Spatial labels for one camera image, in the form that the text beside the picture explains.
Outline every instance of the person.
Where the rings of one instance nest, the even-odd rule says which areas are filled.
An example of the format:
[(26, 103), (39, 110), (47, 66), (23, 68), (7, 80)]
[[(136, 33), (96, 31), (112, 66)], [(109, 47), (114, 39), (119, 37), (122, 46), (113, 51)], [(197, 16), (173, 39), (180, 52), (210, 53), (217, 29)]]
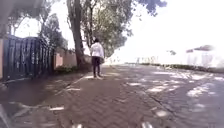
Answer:
[(103, 46), (100, 44), (99, 39), (95, 39), (91, 48), (90, 48), (90, 53), (92, 56), (92, 66), (93, 66), (93, 77), (97, 78), (102, 78), (101, 73), (100, 73), (100, 64), (101, 61), (104, 60), (104, 51), (103, 51)]

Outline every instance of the metal fence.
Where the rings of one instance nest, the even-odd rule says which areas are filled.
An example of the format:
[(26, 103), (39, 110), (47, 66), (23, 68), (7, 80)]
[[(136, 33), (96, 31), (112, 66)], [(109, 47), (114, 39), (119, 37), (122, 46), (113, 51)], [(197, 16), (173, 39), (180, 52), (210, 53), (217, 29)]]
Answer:
[(4, 40), (3, 81), (50, 74), (54, 67), (54, 49), (40, 38)]

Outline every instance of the bush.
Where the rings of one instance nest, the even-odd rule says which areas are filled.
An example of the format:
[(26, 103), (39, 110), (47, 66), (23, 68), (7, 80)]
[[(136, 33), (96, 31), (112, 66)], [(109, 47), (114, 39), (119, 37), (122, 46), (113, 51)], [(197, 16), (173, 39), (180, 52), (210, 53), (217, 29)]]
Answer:
[(162, 67), (170, 67), (177, 69), (185, 69), (185, 70), (195, 70), (195, 71), (203, 71), (203, 72), (217, 72), (212, 68), (205, 68), (201, 66), (193, 66), (193, 65), (181, 65), (181, 64), (151, 64), (151, 63), (142, 63), (141, 65), (152, 65), (152, 66), (162, 66)]
[(55, 69), (55, 73), (56, 74), (66, 74), (66, 73), (71, 73), (73, 71), (77, 71), (77, 67), (76, 66), (73, 66), (71, 68), (68, 68), (68, 67), (63, 67), (63, 66), (59, 66)]

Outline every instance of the street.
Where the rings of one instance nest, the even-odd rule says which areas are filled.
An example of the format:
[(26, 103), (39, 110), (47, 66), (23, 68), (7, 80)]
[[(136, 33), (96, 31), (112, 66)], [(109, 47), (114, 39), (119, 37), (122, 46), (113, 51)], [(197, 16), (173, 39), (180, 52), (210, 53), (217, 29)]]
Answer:
[(104, 67), (13, 118), (18, 128), (223, 128), (222, 74)]

